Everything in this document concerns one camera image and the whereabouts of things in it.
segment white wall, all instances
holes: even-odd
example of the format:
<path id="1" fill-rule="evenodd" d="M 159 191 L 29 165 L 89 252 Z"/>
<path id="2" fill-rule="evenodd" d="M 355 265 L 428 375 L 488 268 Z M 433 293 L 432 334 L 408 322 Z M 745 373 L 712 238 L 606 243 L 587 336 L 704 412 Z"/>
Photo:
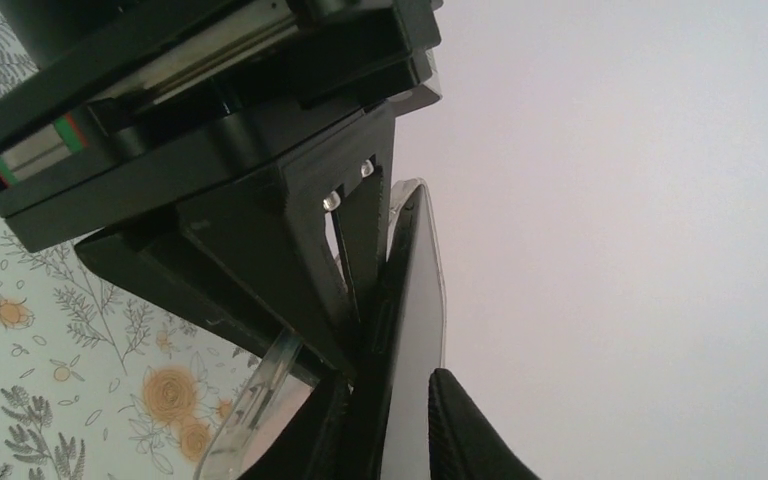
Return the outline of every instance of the white wall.
<path id="1" fill-rule="evenodd" d="M 547 479 L 768 479 L 768 0 L 438 13 L 449 367 Z"/>

